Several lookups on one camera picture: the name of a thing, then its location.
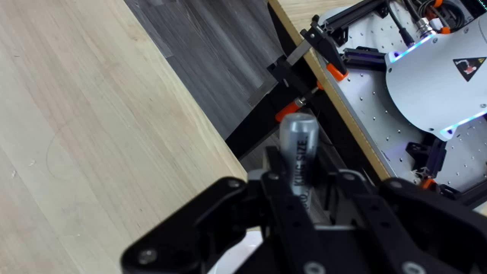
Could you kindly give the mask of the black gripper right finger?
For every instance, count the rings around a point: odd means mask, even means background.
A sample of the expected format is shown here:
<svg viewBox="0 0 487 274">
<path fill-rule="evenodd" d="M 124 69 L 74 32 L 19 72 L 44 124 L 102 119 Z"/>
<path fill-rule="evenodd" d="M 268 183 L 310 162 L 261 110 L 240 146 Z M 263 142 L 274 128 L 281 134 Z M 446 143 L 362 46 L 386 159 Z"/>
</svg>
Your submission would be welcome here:
<svg viewBox="0 0 487 274">
<path fill-rule="evenodd" d="M 312 163 L 328 223 L 313 233 L 325 274 L 487 274 L 487 218 L 401 178 L 369 183 L 319 154 Z"/>
</svg>

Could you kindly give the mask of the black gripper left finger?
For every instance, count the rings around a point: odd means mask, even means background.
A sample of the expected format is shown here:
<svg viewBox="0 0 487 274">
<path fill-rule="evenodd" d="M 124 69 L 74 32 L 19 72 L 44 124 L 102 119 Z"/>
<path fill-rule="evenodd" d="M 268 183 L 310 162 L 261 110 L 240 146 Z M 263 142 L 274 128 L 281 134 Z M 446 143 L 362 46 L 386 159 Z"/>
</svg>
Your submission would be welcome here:
<svg viewBox="0 0 487 274">
<path fill-rule="evenodd" d="M 319 238 L 303 204 L 284 183 L 287 168 L 275 148 L 263 174 L 249 181 L 223 177 L 155 226 L 120 256 L 123 274 L 207 274 L 246 232 L 263 242 L 239 274 L 324 274 Z"/>
</svg>

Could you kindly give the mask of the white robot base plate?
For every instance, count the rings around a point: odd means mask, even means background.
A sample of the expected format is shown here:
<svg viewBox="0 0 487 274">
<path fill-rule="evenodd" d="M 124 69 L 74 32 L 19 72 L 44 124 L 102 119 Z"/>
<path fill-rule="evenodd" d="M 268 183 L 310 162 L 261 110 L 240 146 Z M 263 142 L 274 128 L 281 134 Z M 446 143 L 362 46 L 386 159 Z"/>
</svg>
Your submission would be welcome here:
<svg viewBox="0 0 487 274">
<path fill-rule="evenodd" d="M 386 57 L 392 104 L 415 128 L 447 142 L 487 113 L 487 14 Z"/>
</svg>

